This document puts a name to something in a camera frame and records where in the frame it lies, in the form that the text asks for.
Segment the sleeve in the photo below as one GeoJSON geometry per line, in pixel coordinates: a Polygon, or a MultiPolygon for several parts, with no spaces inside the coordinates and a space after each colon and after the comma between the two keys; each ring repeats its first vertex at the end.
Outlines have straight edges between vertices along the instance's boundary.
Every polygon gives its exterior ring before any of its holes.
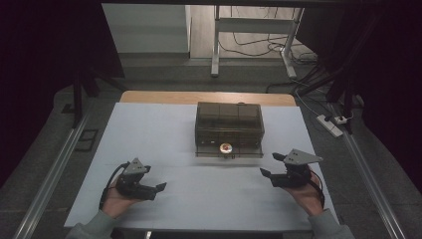
{"type": "Polygon", "coordinates": [[[329,209],[318,216],[309,217],[316,239],[354,239],[346,225],[338,225],[329,209]]]}
{"type": "Polygon", "coordinates": [[[109,217],[101,210],[87,224],[78,223],[66,236],[66,239],[109,239],[117,220],[109,217]]]}

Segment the wall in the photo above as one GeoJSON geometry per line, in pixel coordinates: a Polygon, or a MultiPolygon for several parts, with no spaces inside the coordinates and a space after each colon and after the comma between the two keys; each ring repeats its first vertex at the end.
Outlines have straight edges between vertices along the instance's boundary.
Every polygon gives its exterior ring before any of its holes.
{"type": "Polygon", "coordinates": [[[190,7],[103,4],[119,53],[189,52],[190,7]]]}

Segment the gray floor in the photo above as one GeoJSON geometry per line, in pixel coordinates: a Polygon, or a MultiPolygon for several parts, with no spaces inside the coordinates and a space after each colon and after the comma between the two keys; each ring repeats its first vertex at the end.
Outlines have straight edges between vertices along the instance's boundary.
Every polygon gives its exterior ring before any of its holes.
{"type": "MultiPolygon", "coordinates": [[[[210,61],[186,59],[139,59],[125,56],[126,79],[120,80],[131,90],[202,91],[263,93],[268,84],[287,82],[281,60],[226,60],[221,64],[220,77],[210,77],[210,61]]],[[[305,75],[311,66],[297,66],[298,75],[305,75]]],[[[45,210],[33,238],[63,238],[69,210],[82,185],[85,174],[106,128],[119,91],[99,81],[102,89],[85,129],[97,129],[99,135],[90,151],[75,150],[45,210]]],[[[272,94],[285,94],[292,87],[271,89],[272,94]]],[[[322,99],[321,93],[310,94],[322,99]]],[[[304,98],[317,113],[326,114],[320,104],[304,98]]],[[[26,210],[38,191],[52,162],[70,132],[73,115],[62,114],[66,104],[73,102],[72,88],[59,91],[55,107],[38,138],[27,151],[19,167],[0,190],[0,238],[12,238],[26,210]]],[[[342,138],[334,138],[316,121],[316,115],[301,107],[316,154],[324,158],[320,164],[337,216],[349,225],[356,238],[389,238],[382,218],[362,182],[342,138]]],[[[386,194],[408,238],[422,238],[422,197],[394,157],[364,126],[361,109],[353,110],[354,136],[383,192],[386,194]]],[[[79,142],[76,149],[86,149],[79,142]]],[[[138,232],[126,231],[126,238],[139,238],[138,232]]],[[[285,238],[311,238],[310,233],[287,233],[285,238]]]]}

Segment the hand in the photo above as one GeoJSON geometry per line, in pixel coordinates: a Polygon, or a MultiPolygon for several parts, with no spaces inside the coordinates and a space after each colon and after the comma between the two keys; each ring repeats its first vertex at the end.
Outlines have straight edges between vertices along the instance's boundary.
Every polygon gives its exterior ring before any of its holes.
{"type": "Polygon", "coordinates": [[[116,180],[111,184],[106,196],[105,204],[102,211],[112,218],[117,218],[123,214],[127,208],[136,202],[141,202],[140,199],[127,198],[118,193],[115,189],[116,180]]]}
{"type": "MultiPolygon", "coordinates": [[[[313,173],[311,173],[311,176],[311,180],[319,186],[317,177],[313,173]]],[[[295,198],[298,205],[303,208],[309,216],[316,216],[323,213],[318,192],[310,184],[297,188],[283,189],[288,191],[293,198],[295,198]]]]}

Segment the white table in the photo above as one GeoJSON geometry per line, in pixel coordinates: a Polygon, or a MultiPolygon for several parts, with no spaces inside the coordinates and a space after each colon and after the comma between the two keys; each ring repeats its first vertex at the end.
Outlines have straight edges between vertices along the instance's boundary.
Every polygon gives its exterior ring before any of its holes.
{"type": "MultiPolygon", "coordinates": [[[[154,201],[133,205],[119,227],[139,230],[286,232],[311,230],[307,215],[283,189],[274,188],[259,167],[284,172],[272,152],[292,148],[314,153],[301,110],[262,106],[263,158],[195,156],[196,105],[115,105],[98,151],[65,223],[87,223],[97,213],[111,173],[139,157],[151,171],[141,184],[167,182],[154,201]]],[[[313,170],[321,176],[317,163],[313,170]]],[[[324,190],[325,207],[335,215],[324,190]]]]}

